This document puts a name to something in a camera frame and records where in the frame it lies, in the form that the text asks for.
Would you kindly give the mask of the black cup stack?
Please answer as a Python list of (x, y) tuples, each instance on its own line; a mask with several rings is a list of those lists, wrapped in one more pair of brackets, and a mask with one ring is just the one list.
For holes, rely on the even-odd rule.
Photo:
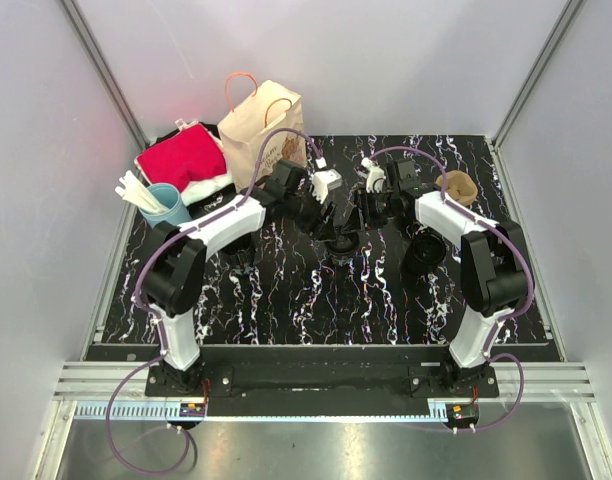
[(231, 267), (245, 269), (255, 261), (255, 245), (251, 234), (246, 234), (220, 250), (220, 257)]
[(408, 246), (403, 268), (412, 274), (426, 275), (433, 272), (445, 259), (447, 247), (443, 238), (434, 230), (417, 232)]

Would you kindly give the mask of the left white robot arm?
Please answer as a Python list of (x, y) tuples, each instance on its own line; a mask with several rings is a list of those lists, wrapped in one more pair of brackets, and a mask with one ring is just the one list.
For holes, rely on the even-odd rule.
[(157, 224), (150, 253), (139, 274), (133, 301), (148, 314), (159, 335), (156, 377), (182, 396), (206, 386), (200, 365), (192, 310), (202, 293), (208, 260), (223, 252), (240, 260), (253, 233), (287, 218), (316, 241), (336, 237), (335, 207), (329, 194), (343, 183), (334, 169), (308, 174), (281, 160), (270, 174), (252, 183), (230, 202), (179, 226)]

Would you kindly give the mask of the single black paper cup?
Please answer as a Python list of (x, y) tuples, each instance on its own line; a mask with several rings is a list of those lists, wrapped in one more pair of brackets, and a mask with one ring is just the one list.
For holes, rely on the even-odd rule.
[(353, 261), (359, 249), (359, 243), (352, 239), (347, 239), (344, 242), (327, 242), (325, 248), (328, 258), (333, 265), (346, 266)]

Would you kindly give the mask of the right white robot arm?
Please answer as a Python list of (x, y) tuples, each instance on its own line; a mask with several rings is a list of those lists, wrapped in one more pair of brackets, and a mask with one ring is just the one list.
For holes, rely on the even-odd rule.
[(420, 226), (404, 260), (412, 272), (429, 273), (453, 246), (460, 256), (461, 295), (465, 310), (438, 382), (452, 396), (462, 396), (486, 376), (494, 340), (507, 319), (523, 314), (534, 299), (535, 282), (522, 227), (487, 219), (453, 198), (451, 173), (424, 183), (407, 158), (385, 166), (361, 161), (365, 184), (354, 193), (354, 208), (342, 227), (346, 236), (379, 229), (394, 219)]

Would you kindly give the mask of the black plastic cup lid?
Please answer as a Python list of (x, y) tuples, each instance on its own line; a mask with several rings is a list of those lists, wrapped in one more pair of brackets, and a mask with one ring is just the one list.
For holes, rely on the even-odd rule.
[(353, 255), (359, 248), (359, 234), (338, 234), (333, 240), (324, 243), (329, 254)]

